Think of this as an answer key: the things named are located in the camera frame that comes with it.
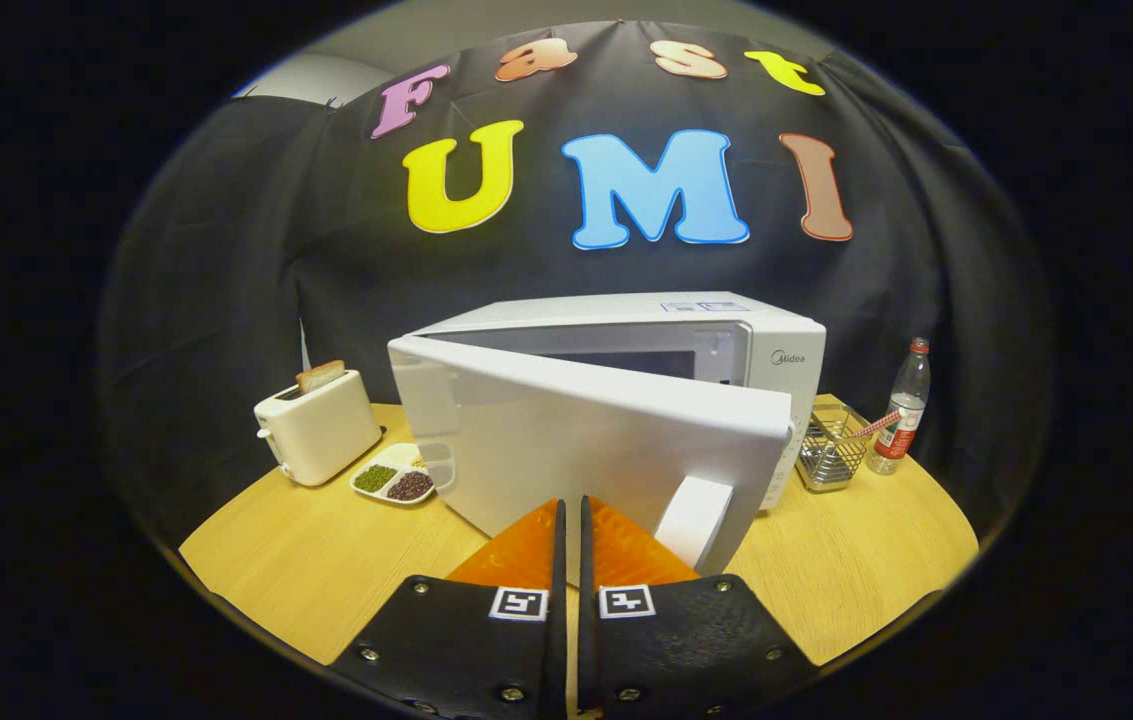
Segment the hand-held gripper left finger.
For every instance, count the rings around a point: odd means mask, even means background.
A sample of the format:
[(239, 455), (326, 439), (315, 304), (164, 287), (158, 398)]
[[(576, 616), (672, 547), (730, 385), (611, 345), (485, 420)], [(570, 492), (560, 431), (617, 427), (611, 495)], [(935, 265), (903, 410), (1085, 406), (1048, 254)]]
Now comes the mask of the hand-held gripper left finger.
[(566, 505), (489, 539), (448, 577), (410, 575), (332, 670), (420, 714), (566, 717)]

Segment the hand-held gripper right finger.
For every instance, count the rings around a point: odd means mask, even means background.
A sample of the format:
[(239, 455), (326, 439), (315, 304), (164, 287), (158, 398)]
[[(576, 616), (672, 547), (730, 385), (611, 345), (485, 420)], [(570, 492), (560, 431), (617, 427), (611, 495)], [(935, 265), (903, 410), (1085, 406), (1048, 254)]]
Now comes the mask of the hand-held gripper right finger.
[(738, 575), (617, 582), (627, 518), (581, 501), (578, 706), (603, 719), (746, 719), (817, 666)]

